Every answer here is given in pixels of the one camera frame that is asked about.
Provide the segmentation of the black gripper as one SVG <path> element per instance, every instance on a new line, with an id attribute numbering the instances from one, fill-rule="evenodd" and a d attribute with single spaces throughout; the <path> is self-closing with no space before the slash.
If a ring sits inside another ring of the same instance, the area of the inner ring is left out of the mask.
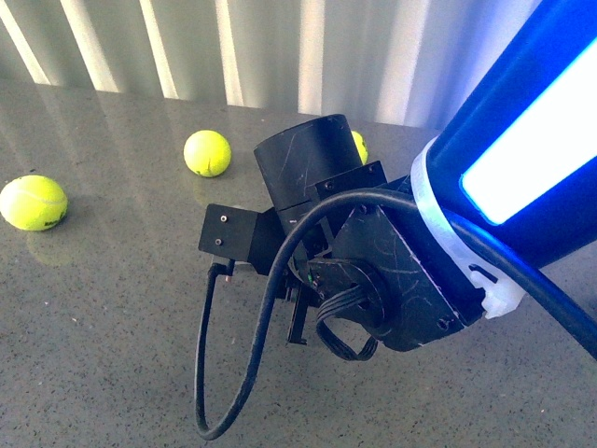
<path id="1" fill-rule="evenodd" d="M 323 200 L 364 188 L 408 193 L 388 181 L 378 163 L 361 160 L 346 118 L 313 119 L 260 143 L 255 157 L 285 231 Z M 480 317 L 480 291 L 435 243 L 419 212 L 406 205 L 344 205 L 329 210 L 304 234 L 292 272 L 319 300 L 316 331 L 333 352 L 348 344 L 332 318 L 368 333 L 379 345 L 406 352 L 458 332 Z"/>

